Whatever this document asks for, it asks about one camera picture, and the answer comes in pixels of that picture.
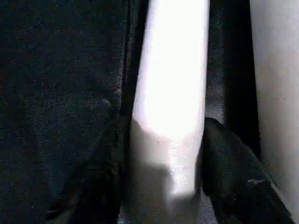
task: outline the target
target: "black fabric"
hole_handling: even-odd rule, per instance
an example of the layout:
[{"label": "black fabric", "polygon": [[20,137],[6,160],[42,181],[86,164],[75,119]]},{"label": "black fabric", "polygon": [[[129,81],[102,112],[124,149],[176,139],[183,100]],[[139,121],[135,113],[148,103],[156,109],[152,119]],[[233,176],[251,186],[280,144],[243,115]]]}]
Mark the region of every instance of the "black fabric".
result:
[{"label": "black fabric", "polygon": [[260,157],[249,0],[210,0],[206,116]]},{"label": "black fabric", "polygon": [[91,157],[79,164],[47,212],[47,219],[73,210],[70,224],[115,224],[126,186],[130,119],[118,116],[93,145]]},{"label": "black fabric", "polygon": [[243,224],[293,224],[261,162],[239,137],[215,119],[205,120],[203,190],[220,223],[234,215]]},{"label": "black fabric", "polygon": [[122,101],[128,113],[144,10],[137,0],[1,3],[1,223],[43,223]]}]

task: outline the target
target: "wrinkled fabric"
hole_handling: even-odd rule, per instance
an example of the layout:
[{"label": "wrinkled fabric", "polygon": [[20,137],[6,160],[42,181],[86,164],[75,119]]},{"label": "wrinkled fabric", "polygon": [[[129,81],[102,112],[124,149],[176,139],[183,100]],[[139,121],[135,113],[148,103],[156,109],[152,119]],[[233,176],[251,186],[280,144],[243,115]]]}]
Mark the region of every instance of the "wrinkled fabric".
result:
[{"label": "wrinkled fabric", "polygon": [[125,0],[1,3],[1,223],[42,223],[119,113],[122,89],[137,76],[145,7]]},{"label": "wrinkled fabric", "polygon": [[[259,158],[249,1],[210,0],[207,59],[206,116],[229,127]],[[201,195],[201,223],[218,223],[209,196]]]},{"label": "wrinkled fabric", "polygon": [[47,212],[47,220],[73,210],[69,224],[116,224],[126,186],[130,119],[117,116],[93,144],[92,155],[76,166],[59,197]]},{"label": "wrinkled fabric", "polygon": [[294,223],[261,162],[215,119],[205,120],[202,150],[203,190],[220,223],[231,215],[243,224]]}]

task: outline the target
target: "white wall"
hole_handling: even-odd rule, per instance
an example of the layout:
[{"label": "white wall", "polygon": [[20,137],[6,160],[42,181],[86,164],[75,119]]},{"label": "white wall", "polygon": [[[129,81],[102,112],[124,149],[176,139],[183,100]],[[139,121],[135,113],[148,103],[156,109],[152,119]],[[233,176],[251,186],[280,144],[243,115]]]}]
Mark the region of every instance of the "white wall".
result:
[{"label": "white wall", "polygon": [[262,160],[299,218],[299,1],[250,0]]}]

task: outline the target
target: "dark cloth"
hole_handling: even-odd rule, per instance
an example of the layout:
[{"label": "dark cloth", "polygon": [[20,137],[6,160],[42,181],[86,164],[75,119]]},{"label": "dark cloth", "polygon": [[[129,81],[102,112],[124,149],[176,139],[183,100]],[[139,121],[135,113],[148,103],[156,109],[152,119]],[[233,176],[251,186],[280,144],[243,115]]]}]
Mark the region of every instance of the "dark cloth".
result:
[{"label": "dark cloth", "polygon": [[206,116],[260,157],[249,0],[211,0]]},{"label": "dark cloth", "polygon": [[146,5],[1,3],[0,223],[43,223],[108,121],[127,113]]},{"label": "dark cloth", "polygon": [[237,135],[207,118],[202,145],[203,190],[219,223],[294,224],[270,175]]}]

